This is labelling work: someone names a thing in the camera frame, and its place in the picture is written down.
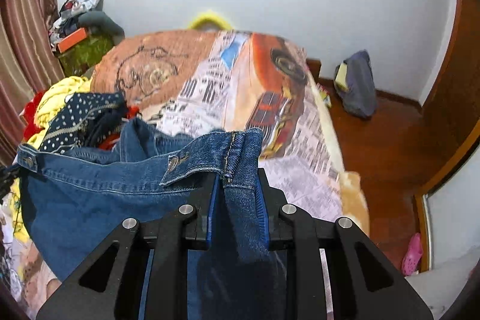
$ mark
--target striped curtain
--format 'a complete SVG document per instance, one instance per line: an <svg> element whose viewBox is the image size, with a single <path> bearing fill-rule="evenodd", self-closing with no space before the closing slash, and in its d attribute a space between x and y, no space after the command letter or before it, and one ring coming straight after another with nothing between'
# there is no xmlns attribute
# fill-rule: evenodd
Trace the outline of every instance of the striped curtain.
<svg viewBox="0 0 480 320"><path fill-rule="evenodd" d="M0 12L0 163L7 165L25 128L18 114L64 75L48 37L57 0L0 0Z"/></svg>

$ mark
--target slipper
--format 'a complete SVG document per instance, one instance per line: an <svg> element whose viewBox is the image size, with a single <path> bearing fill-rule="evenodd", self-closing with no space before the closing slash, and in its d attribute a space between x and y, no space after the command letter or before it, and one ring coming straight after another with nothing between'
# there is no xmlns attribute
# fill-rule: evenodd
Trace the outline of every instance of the slipper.
<svg viewBox="0 0 480 320"><path fill-rule="evenodd" d="M412 236L409 243L409 249L402 260L403 275L410 276L417 269L417 265L423 255L422 238L419 233Z"/></svg>

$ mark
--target navy polka dot garment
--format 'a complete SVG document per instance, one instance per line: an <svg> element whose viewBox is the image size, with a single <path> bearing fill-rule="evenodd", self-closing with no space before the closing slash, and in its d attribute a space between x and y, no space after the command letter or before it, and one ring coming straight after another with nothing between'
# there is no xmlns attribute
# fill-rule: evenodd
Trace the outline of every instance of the navy polka dot garment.
<svg viewBox="0 0 480 320"><path fill-rule="evenodd" d="M96 147L119 130L127 111L119 93L75 93L50 122L39 151L63 154L75 147Z"/></svg>

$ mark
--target reddish-brown floor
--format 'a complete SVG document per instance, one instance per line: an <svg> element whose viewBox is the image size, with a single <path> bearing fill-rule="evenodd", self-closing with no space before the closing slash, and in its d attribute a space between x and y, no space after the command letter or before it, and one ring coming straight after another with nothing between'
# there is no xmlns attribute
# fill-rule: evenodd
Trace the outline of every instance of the reddish-brown floor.
<svg viewBox="0 0 480 320"><path fill-rule="evenodd" d="M370 238L400 268L418 229L413 194L445 163L417 108L378 98L370 120L346 113L333 88L332 116L345 169L361 175Z"/></svg>

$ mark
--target bed sheet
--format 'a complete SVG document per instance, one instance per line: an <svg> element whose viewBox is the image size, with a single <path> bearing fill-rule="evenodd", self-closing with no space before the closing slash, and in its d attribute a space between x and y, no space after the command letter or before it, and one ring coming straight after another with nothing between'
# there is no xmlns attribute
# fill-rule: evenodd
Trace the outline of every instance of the bed sheet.
<svg viewBox="0 0 480 320"><path fill-rule="evenodd" d="M347 215L368 234L359 177L344 171L330 115L305 60L302 48L276 36L159 32L126 39L107 53L95 68L91 91L122 92L145 121L171 135L260 127L259 167L271 186L313 217L334 221ZM34 318L60 282L30 240L13 238L11 221L2 231L2 271Z"/></svg>

